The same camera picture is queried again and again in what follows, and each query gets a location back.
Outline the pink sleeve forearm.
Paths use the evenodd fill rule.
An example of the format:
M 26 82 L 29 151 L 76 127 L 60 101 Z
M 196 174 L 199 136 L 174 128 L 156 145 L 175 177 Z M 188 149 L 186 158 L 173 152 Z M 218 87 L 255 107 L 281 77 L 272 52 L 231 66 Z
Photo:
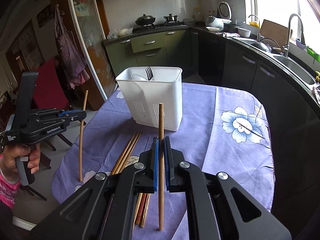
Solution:
M 12 210 L 21 182 L 17 171 L 13 173 L 14 175 L 11 175 L 11 178 L 5 175 L 2 164 L 3 159 L 4 154 L 1 154 L 1 202 Z

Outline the person's left hand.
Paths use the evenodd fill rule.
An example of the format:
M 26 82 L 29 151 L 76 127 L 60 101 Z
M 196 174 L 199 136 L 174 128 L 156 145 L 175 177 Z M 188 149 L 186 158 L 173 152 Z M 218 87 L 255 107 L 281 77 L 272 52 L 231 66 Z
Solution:
M 39 170 L 40 164 L 40 145 L 34 145 L 31 150 L 29 146 L 16 144 L 5 146 L 3 158 L 1 159 L 1 172 L 4 178 L 10 183 L 16 182 L 19 179 L 18 171 L 16 168 L 15 158 L 29 156 L 28 168 L 34 174 Z

